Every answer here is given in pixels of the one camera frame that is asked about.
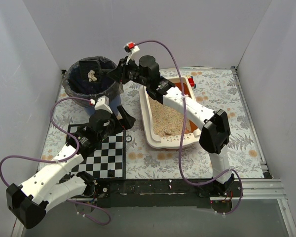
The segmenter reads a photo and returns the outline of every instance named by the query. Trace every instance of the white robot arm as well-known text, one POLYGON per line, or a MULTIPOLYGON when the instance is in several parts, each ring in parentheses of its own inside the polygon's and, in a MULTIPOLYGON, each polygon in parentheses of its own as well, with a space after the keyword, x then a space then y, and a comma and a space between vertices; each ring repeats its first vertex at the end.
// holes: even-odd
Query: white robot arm
MULTIPOLYGON (((152 99, 184 113, 184 97, 181 91, 160 76, 159 65, 154 57, 143 56, 139 60, 139 66, 129 57, 125 57, 119 61, 115 69, 104 73, 122 84, 132 80, 144 85, 152 99)), ((221 195, 234 181, 226 154, 230 135, 227 114, 223 110, 215 112, 206 108, 189 97, 186 97, 185 101, 187 118, 202 131, 200 145, 209 153, 213 177, 225 171, 213 182, 215 192, 221 195)), ((12 184, 7 188, 8 208, 27 229, 37 225, 47 211, 65 200, 81 194, 90 197, 96 191, 95 179, 85 171, 71 177, 67 182, 62 184, 58 182, 91 152, 100 148, 101 142, 108 136, 128 130, 134 125, 135 119, 127 114, 122 106, 117 107, 122 119, 117 119, 108 104, 107 97, 98 98, 95 105, 96 112, 90 117, 89 123, 79 127, 74 134, 80 145, 78 154, 65 162, 58 162, 75 152, 76 143, 71 138, 54 158, 56 163, 46 165, 21 185, 12 184)))

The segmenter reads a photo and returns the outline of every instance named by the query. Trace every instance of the grey floor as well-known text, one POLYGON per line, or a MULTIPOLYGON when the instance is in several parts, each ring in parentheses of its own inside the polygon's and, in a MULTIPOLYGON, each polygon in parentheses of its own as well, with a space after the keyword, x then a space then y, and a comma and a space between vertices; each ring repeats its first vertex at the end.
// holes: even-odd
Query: grey floor
MULTIPOLYGON (((287 237, 277 200, 243 200, 226 216, 195 207, 124 207, 108 209, 112 222, 98 226, 76 214, 72 203, 52 209, 43 221, 23 237, 128 236, 128 237, 287 237)), ((97 210, 91 216, 105 221, 97 210)))

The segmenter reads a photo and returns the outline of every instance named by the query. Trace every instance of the floral tablecloth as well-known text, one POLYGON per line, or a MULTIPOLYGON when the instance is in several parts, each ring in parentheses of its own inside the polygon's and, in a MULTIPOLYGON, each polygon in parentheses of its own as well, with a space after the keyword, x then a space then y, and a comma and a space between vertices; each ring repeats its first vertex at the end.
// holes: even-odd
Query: floral tablecloth
MULTIPOLYGON (((161 72, 164 77, 177 76, 176 71, 161 72)), ((196 88, 193 90, 196 100, 213 110, 223 109, 228 113, 231 136, 228 144, 229 163, 243 178, 263 178, 260 154, 254 144, 249 120, 242 105, 236 81, 230 70, 181 69, 183 76, 194 77, 196 88)), ((140 85, 129 82, 124 85, 121 103, 136 122, 126 135, 132 141, 126 143, 126 178, 180 178, 178 169, 178 150, 154 149, 145 138, 141 118, 138 89, 140 85)), ((67 97, 61 88, 58 99, 67 97)), ((67 130, 69 124, 88 122, 85 109, 73 101, 62 102, 55 110, 55 121, 67 130)), ((66 135, 50 126, 42 159, 51 160, 65 144, 66 135)), ((183 170, 188 178, 211 178, 212 167, 209 156, 200 145, 194 144, 183 149, 183 170)))

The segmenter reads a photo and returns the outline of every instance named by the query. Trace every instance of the checkered board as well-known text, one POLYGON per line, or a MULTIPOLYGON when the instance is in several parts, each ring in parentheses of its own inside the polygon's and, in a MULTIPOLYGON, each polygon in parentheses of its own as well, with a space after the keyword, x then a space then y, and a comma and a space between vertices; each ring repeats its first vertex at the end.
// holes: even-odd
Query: checkered board
MULTIPOLYGON (((73 134, 82 124, 70 124, 68 132, 73 134)), ((86 171, 96 179, 121 180, 126 176, 126 151, 125 131, 110 136, 102 142, 100 150, 96 150, 82 163, 75 166, 69 174, 66 174, 60 183, 70 179, 78 172, 86 171)))

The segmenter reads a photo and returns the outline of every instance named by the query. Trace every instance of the white backdrop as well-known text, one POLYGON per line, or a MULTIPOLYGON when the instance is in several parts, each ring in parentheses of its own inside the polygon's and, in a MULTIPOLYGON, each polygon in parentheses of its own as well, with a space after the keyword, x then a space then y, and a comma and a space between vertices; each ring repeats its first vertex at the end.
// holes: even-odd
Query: white backdrop
POLYGON ((266 162, 296 224, 296 0, 273 0, 239 65, 266 162))
MULTIPOLYGON (((56 99, 60 70, 22 0, 0 0, 0 161, 7 155, 40 158, 56 99)), ((35 174, 37 163, 10 159, 8 183, 35 174)), ((0 179, 0 237, 11 235, 14 215, 0 179)))
MULTIPOLYGON (((88 56, 118 62, 129 41, 160 40, 179 66, 237 66, 271 0, 23 0, 61 69, 88 56)), ((162 68, 159 45, 141 46, 162 68)))

